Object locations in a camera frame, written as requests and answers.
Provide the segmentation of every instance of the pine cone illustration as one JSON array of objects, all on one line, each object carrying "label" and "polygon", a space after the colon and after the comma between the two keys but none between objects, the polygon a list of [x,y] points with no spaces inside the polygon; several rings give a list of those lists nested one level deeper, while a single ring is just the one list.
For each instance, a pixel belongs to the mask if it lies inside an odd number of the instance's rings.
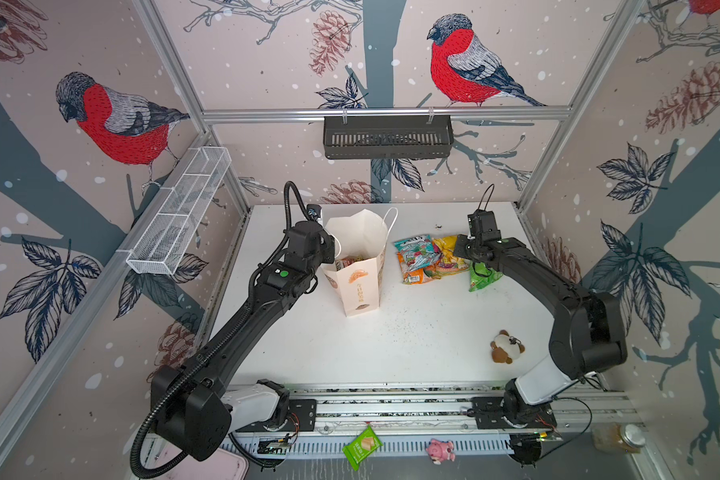
[{"label": "pine cone illustration", "polygon": [[720,103],[720,62],[692,70],[680,85],[656,103],[646,116],[646,131],[658,128],[664,134],[675,127],[697,124]]},{"label": "pine cone illustration", "polygon": [[[157,355],[155,355],[155,366],[168,365],[178,368],[184,359],[190,354],[195,345],[195,334],[187,330],[181,323],[173,322],[163,333],[157,342]],[[152,382],[155,370],[147,378]]]},{"label": "pine cone illustration", "polygon": [[581,282],[579,261],[576,255],[568,250],[567,246],[563,246],[562,238],[558,237],[557,243],[555,243],[554,240],[550,242],[549,237],[547,237],[547,243],[542,245],[542,247],[550,261],[552,270],[574,283]]},{"label": "pine cone illustration", "polygon": [[349,52],[349,24],[338,12],[322,12],[319,22],[313,24],[312,35],[309,67],[321,77],[326,70],[333,71]]},{"label": "pine cone illustration", "polygon": [[0,61],[21,63],[36,48],[48,50],[43,42],[48,34],[38,20],[48,16],[28,0],[0,0]]},{"label": "pine cone illustration", "polygon": [[382,196],[374,187],[360,180],[350,180],[347,184],[331,185],[327,197],[320,197],[323,204],[377,204]]}]

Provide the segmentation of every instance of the brown and white plush toy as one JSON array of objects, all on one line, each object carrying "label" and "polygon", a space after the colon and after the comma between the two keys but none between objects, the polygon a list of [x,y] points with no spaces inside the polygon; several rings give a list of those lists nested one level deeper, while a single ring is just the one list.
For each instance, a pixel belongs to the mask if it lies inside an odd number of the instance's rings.
[{"label": "brown and white plush toy", "polygon": [[510,336],[506,330],[502,330],[496,335],[496,338],[490,343],[490,348],[493,349],[490,352],[490,358],[494,362],[507,364],[517,360],[520,354],[525,351],[523,343]]}]

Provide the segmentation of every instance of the glass jar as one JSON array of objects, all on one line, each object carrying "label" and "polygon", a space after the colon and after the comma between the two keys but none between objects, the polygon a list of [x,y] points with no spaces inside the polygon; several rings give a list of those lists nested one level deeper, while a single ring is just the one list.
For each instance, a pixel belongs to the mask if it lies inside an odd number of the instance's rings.
[{"label": "glass jar", "polygon": [[592,428],[595,448],[605,453],[640,453],[646,439],[643,431],[632,423],[605,423]]}]

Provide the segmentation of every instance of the pink pig toy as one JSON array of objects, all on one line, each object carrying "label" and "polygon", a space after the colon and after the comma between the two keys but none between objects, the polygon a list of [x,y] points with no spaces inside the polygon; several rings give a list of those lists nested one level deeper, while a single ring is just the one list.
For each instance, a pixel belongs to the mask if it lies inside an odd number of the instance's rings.
[{"label": "pink pig toy", "polygon": [[456,460],[453,442],[439,442],[432,438],[429,447],[427,447],[427,453],[435,465],[440,465],[441,462],[447,460],[451,460],[452,462]]}]

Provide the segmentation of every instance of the plush toy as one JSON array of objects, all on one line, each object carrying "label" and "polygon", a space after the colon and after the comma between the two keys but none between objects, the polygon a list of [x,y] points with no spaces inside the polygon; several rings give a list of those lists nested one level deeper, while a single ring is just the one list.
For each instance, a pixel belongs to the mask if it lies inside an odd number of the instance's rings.
[{"label": "plush toy", "polygon": [[453,442],[440,442],[432,438],[427,447],[427,453],[435,465],[440,465],[447,460],[452,462],[456,460]]},{"label": "plush toy", "polygon": [[490,348],[493,349],[490,352],[490,357],[494,362],[507,364],[517,360],[520,354],[525,351],[523,343],[510,336],[506,330],[502,330],[496,335],[496,338],[490,343]]}]

